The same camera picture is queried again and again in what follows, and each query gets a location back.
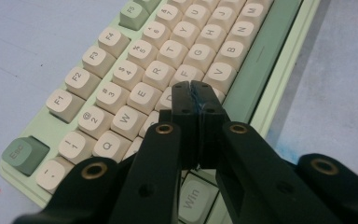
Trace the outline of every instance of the metal ring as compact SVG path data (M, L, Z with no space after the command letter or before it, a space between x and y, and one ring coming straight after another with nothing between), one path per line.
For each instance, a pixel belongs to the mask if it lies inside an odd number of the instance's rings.
M313 167L313 169L325 175L336 175L339 172L338 168L334 163L321 158L313 159L310 162L310 165Z
M157 133L171 133L173 131L173 126L169 124L161 124L156 127Z
M246 127L243 125L240 125L240 124L233 124L233 125L229 126L229 129L234 133L247 133L248 132Z
M101 177L107 171L107 166L103 162L94 162L89 164L81 171L81 175L85 179L96 179Z

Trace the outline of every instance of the mechanical keyboard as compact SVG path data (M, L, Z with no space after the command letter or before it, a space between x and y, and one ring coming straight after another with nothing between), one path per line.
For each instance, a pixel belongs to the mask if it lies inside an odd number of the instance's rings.
M136 153L171 86L210 84L265 135L319 0L133 0L3 152L0 173L45 206L75 164ZM180 223L231 223L212 170L183 172Z

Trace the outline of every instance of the win key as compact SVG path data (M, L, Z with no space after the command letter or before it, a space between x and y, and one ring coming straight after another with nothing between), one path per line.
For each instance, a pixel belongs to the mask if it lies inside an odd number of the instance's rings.
M217 187L189 174L181 188L179 218L186 223L204 223L217 191Z

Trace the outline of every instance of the keycap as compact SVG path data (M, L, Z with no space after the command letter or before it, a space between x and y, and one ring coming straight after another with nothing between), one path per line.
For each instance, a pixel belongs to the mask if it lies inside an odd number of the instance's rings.
M55 90L46 101L50 113L68 123L72 121L83 104L84 100L80 97L61 89Z
M81 131L72 131L61 140L58 151L68 161L78 164L91 157L91 151L96 142Z
M121 61L113 70L112 82L131 91L142 80L145 70L128 60Z
M2 160L25 175L31 175L48 154L49 148L33 137L13 140L2 154Z
M258 3L246 3L243 7L238 21L250 21L255 27L260 27L267 15L268 9Z
M217 188L189 174L181 188L179 218L187 223L203 223L208 215Z
M135 41L129 49L128 61L136 63L146 69L153 61L156 60L158 49L140 39Z
M142 141L144 139L141 137L136 137L132 144L130 145L129 149L126 152L126 155L124 155L123 160L127 159L128 157L132 156L136 152L138 152L139 148L141 147Z
M157 60L166 63L177 69L182 64L183 59L188 53L188 48L174 41L167 40L159 50Z
M141 130L139 131L139 136L141 137L145 137L145 134L147 132L147 129L152 126L155 123L158 123L158 116L159 116L159 112L157 111L152 111L149 114L149 117L147 117L144 125L142 126Z
M217 53L214 61L217 63L228 63L238 72L248 49L249 46L243 45L241 42L227 41Z
M124 36L119 30L107 27L98 36L98 46L118 58L130 40Z
M198 68L188 64L182 64L179 66L178 70L176 70L175 75L173 75L170 86L182 81L201 81L203 77L204 74Z
M36 183L53 194L73 167L74 165L63 157L46 161L36 175Z
M91 46L83 54L82 61L84 69L103 78L116 61L116 58L97 46Z
M200 29L188 21L179 21L172 30L170 39L190 49L200 34Z
M183 21L193 23L201 30L210 16L211 12L206 7L191 5L183 16Z
M160 111L162 109L172 109L172 87L165 89L156 103L155 110Z
M214 24L207 24L200 32L199 37L197 37L196 43L208 45L217 52L226 37L227 33L222 27Z
M231 29L232 24L237 19L237 15L230 7L218 7L214 10L208 24L215 24L222 27L226 33Z
M206 224L232 224L222 194L218 194Z
M253 23L249 21L237 21L231 28L227 41L237 41L243 43L243 45L250 46L255 40L257 30Z
M132 141L138 135L146 118L147 115L130 106L124 105L115 115L111 124L111 129Z
M192 65L193 67L199 68L203 73L208 71L216 52L203 44L195 44L188 51L187 56L183 60L183 64Z
M101 80L81 67L74 67L65 78L69 92L87 100Z
M83 112L82 116L79 116L78 127L81 131L98 139L109 129L113 117L112 114L92 105Z
M142 81L152 87L164 91L168 87L168 84L170 83L170 80L175 71L176 70L174 68L167 65L166 63L153 61L147 67Z
M136 2L127 2L120 11L120 26L139 30L149 18L147 11Z
M202 80L227 95L237 72L227 63L213 63Z
M162 44L170 38L171 30L158 21L149 22L142 34L142 39L160 49Z
M112 131L106 131L98 139L92 150L93 156L110 158L116 162L121 162L131 142Z
M127 100L127 105L144 114L150 114L161 94L162 91L159 91L146 83L140 82L131 91L130 97Z
M156 6L158 6L159 1L156 0L133 0L134 2L138 3L141 7L146 9L146 11L151 14Z
M97 94L96 104L109 113L116 114L127 103L130 92L113 82L103 85Z
M183 13L174 6L164 4L156 14L156 21L164 24L170 30L173 30L176 23L183 17Z
M235 14L238 15L243 8L246 0L221 0L219 7L229 7L234 10Z

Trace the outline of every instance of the white table surface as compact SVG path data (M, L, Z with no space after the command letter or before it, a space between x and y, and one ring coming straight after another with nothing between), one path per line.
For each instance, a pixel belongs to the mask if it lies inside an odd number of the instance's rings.
M0 0L0 156L125 3ZM358 174L358 1L322 0L268 141ZM0 223L39 210L0 176Z

